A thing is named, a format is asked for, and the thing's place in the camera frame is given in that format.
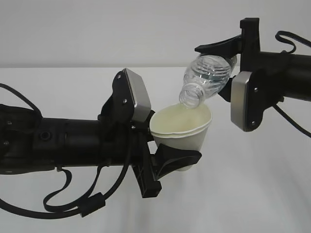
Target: metal plate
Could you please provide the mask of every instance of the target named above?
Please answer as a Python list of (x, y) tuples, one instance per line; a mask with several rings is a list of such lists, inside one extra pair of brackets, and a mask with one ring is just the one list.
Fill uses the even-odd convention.
[(233, 80), (231, 86), (231, 121), (243, 131), (246, 126), (247, 90), (251, 72), (242, 71)]
[(124, 69), (132, 93), (134, 114), (132, 120), (144, 122), (150, 111), (151, 103), (142, 77), (129, 69)]

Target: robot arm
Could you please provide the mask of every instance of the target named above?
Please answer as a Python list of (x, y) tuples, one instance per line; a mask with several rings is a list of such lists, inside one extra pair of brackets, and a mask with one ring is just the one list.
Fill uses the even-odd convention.
[(311, 56), (292, 54), (295, 45), (281, 35), (292, 37), (311, 47), (311, 42), (289, 32), (276, 38), (294, 46), (291, 52), (260, 51), (259, 18), (241, 20), (242, 34), (231, 39), (198, 46), (202, 54), (231, 58), (241, 54), (240, 73), (230, 79), (219, 94), (231, 102), (231, 121), (243, 131), (259, 127), (263, 112), (276, 106), (284, 97), (311, 101)]

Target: liquid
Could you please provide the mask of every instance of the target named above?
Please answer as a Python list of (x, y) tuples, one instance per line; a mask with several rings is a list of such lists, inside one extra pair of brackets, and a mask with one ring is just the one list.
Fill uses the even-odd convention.
[(184, 105), (177, 104), (158, 112), (151, 130), (155, 133), (179, 133), (198, 128), (210, 119), (210, 111), (204, 105), (187, 109)]

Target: cup rim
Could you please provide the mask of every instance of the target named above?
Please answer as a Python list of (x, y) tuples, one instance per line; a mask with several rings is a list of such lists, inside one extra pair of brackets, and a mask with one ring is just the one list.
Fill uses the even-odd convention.
[(151, 132), (151, 135), (153, 137), (158, 137), (158, 138), (166, 138), (166, 139), (169, 139), (169, 138), (185, 138), (185, 137), (190, 137), (190, 136), (194, 136), (194, 135), (197, 135), (201, 132), (203, 132), (204, 130), (207, 130), (207, 128), (209, 127), (209, 124), (206, 125), (205, 127), (203, 127), (202, 129), (198, 129), (197, 131), (194, 131), (194, 132), (191, 132), (191, 133), (183, 133), (183, 134), (159, 134), (159, 133), (154, 133), (154, 132)]
[(168, 106), (168, 107), (166, 107), (166, 108), (163, 108), (162, 110), (156, 112), (156, 113), (151, 117), (151, 119), (150, 119), (150, 124), (149, 124), (151, 134), (155, 133), (155, 134), (157, 134), (157, 135), (162, 135), (162, 136), (165, 136), (165, 135), (166, 135), (166, 136), (168, 136), (168, 135), (180, 135), (181, 137), (183, 137), (183, 136), (184, 136), (183, 134), (190, 135), (189, 133), (196, 133), (196, 131), (198, 131), (199, 129), (204, 129), (205, 127), (207, 127), (207, 126), (211, 123), (211, 121), (212, 121), (212, 119), (213, 119), (213, 113), (212, 113), (212, 111), (209, 109), (209, 107), (208, 107), (206, 104), (202, 103), (202, 104), (208, 109), (208, 111), (209, 111), (209, 113), (210, 113), (210, 119), (209, 119), (205, 124), (203, 124), (203, 125), (201, 125), (201, 126), (199, 126), (199, 127), (196, 127), (196, 128), (194, 128), (194, 129), (192, 129), (192, 130), (181, 131), (181, 132), (161, 133), (161, 132), (152, 131), (151, 125), (152, 125), (152, 122), (153, 122), (153, 120), (154, 120), (154, 117), (155, 117), (157, 114), (159, 114), (161, 111), (163, 111), (163, 110), (165, 110), (165, 109), (167, 109), (167, 108), (169, 108), (169, 107), (173, 107), (173, 106), (179, 105), (179, 104), (180, 104), (180, 103), (177, 103), (177, 104), (170, 105), (170, 106)]

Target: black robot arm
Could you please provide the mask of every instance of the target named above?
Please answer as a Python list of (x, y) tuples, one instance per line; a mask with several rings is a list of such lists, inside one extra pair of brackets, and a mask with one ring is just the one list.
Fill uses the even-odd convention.
[(295, 44), (283, 36), (309, 47), (311, 42), (293, 33), (280, 31), (276, 39), (292, 45), (293, 50), (262, 52), (259, 18), (241, 20), (240, 28), (241, 35), (195, 49), (202, 54), (225, 58), (241, 54), (240, 73), (219, 92), (220, 96), (231, 102), (231, 121), (246, 132), (253, 131), (261, 124), (263, 112), (274, 107), (301, 130), (276, 104), (283, 101), (284, 97), (311, 101), (311, 56), (293, 54)]
[[(201, 153), (179, 150), (160, 144), (150, 154), (148, 142), (153, 141), (149, 122), (149, 96), (142, 78), (129, 69), (119, 72), (112, 84), (113, 93), (102, 107), (97, 120), (45, 118), (23, 95), (1, 84), (24, 100), (25, 109), (0, 104), (0, 174), (13, 175), (63, 171), (67, 181), (61, 190), (44, 199), (50, 213), (23, 210), (0, 200), (0, 208), (11, 213), (43, 219), (64, 218), (77, 214), (86, 216), (105, 206), (121, 184), (129, 166), (136, 176), (143, 198), (156, 197), (161, 190), (160, 178), (179, 168), (196, 164)], [(62, 206), (50, 206), (48, 200), (64, 190), (71, 173), (64, 167), (97, 166), (91, 188), (79, 199)], [(115, 184), (105, 194), (91, 196), (100, 170), (104, 166), (123, 166)]]

